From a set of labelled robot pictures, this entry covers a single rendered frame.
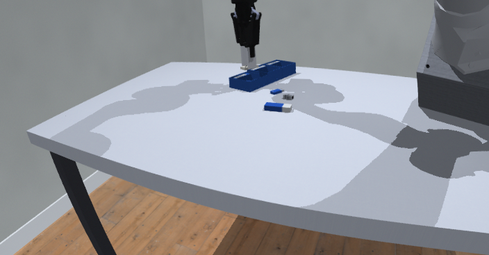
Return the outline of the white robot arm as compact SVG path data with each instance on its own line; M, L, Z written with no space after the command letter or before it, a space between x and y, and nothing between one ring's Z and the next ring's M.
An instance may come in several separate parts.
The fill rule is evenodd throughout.
M434 53L462 74L489 69L489 0L434 0Z

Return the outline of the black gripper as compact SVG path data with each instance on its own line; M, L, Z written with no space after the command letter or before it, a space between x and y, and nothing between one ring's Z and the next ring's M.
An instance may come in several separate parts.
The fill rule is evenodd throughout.
M248 69L257 67L255 46L259 44L262 15L256 11L254 2L257 0L231 0L235 4L235 12L231 13L235 38L240 44L242 66L247 65Z

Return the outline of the blue three-compartment tray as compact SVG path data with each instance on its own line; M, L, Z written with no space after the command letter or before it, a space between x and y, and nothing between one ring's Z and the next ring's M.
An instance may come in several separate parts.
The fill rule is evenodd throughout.
M296 63L293 62L273 60L265 64L229 77L229 87L252 92L273 82L284 79L285 77L296 74Z

